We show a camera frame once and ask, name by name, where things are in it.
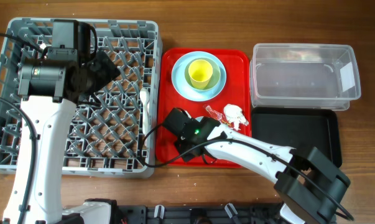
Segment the white tissue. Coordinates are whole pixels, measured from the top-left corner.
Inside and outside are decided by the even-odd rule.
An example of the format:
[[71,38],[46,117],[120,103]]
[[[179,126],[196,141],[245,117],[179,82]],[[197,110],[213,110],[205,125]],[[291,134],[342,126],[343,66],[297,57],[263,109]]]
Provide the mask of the white tissue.
[[247,126],[249,124],[249,121],[243,115],[243,110],[236,105],[227,104],[223,108],[223,113],[226,116],[228,123],[230,123],[232,125],[232,128],[236,131],[240,130],[240,124],[244,126]]

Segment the white plastic spoon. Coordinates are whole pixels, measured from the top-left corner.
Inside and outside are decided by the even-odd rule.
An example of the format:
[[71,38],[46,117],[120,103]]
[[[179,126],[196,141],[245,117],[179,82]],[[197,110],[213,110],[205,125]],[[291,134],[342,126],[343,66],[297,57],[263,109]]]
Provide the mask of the white plastic spoon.
[[142,103],[142,133],[146,135],[149,132],[149,91],[142,88],[139,92],[139,98]]

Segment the small blue food bowl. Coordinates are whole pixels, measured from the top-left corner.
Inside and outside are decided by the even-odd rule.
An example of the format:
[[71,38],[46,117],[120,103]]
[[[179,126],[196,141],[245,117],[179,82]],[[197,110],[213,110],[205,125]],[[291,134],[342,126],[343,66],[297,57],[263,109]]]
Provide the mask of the small blue food bowl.
[[203,116],[199,116],[199,117],[196,117],[196,118],[192,118],[192,121],[193,122],[200,122],[202,119],[203,119]]

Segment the red candy wrapper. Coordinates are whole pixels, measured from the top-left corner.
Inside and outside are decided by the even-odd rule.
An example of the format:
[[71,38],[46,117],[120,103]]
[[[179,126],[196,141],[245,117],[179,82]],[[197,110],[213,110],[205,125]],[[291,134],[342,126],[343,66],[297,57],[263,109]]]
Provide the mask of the red candy wrapper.
[[223,113],[214,110],[210,105],[205,105],[204,109],[210,115],[211,118],[231,127],[231,124],[228,122],[226,116]]

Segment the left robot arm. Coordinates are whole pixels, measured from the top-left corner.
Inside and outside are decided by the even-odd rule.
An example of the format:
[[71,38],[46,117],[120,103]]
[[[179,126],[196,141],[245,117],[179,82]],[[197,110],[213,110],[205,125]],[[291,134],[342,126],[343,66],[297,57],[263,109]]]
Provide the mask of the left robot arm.
[[22,134],[12,194],[3,223],[62,220],[63,153],[80,98],[92,95],[120,72],[104,50],[93,58],[75,49],[54,48],[46,59],[25,61],[19,70],[16,108]]

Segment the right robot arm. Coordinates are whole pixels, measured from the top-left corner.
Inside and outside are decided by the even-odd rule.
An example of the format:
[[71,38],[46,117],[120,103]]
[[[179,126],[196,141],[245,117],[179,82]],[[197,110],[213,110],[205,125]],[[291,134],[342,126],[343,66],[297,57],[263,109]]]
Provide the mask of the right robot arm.
[[284,203],[280,216],[289,223],[330,223],[335,216],[354,220],[341,204],[349,178],[315,147],[302,151],[269,144],[208,117],[178,118],[168,129],[185,153],[231,161],[272,182]]

